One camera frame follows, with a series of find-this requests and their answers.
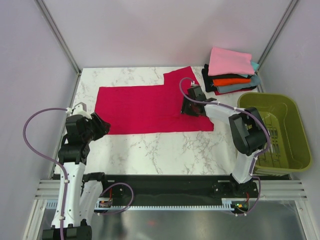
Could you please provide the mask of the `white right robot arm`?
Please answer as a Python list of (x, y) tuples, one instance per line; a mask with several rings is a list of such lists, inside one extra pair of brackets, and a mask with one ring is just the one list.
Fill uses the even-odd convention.
[(233, 144), (237, 150), (236, 164), (231, 173), (229, 191), (242, 197), (253, 190), (254, 165), (258, 155), (269, 142), (270, 136), (255, 107), (238, 108), (206, 98), (199, 85), (190, 87), (183, 95), (181, 113), (219, 120), (230, 127)]

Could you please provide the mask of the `magenta t shirt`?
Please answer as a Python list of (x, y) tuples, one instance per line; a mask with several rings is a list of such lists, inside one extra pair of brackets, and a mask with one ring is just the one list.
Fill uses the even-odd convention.
[(207, 117), (181, 113), (183, 93), (197, 80), (192, 68), (163, 76), (163, 85), (99, 88), (94, 111), (110, 124), (109, 135), (214, 130)]

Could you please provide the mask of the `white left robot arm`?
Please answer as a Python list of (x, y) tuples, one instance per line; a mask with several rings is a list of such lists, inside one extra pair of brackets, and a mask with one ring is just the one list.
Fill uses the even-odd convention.
[(72, 114), (65, 122), (66, 134), (58, 151), (62, 165), (56, 212), (44, 240), (92, 239), (91, 214), (98, 197), (106, 196), (110, 185), (103, 172), (84, 174), (90, 142), (108, 134), (110, 124), (95, 112)]

